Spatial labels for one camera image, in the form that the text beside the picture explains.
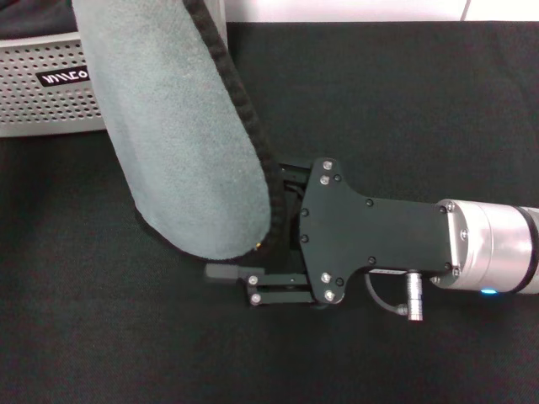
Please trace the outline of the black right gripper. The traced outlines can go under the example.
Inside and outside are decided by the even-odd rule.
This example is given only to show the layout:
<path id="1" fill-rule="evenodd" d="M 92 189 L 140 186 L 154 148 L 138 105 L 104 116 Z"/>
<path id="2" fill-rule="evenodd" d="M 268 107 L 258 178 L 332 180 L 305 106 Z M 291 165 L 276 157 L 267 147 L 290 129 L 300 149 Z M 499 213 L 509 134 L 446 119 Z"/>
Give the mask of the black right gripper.
<path id="1" fill-rule="evenodd" d="M 308 278 L 208 263 L 208 281 L 242 283 L 251 306 L 336 304 L 356 272 L 378 268 L 433 275 L 449 270 L 448 220 L 438 205 L 359 194 L 346 183 L 340 164 L 328 157 L 280 159 L 279 166 L 286 187 L 306 189 L 302 208 L 308 214 L 299 221 L 299 235 Z"/>

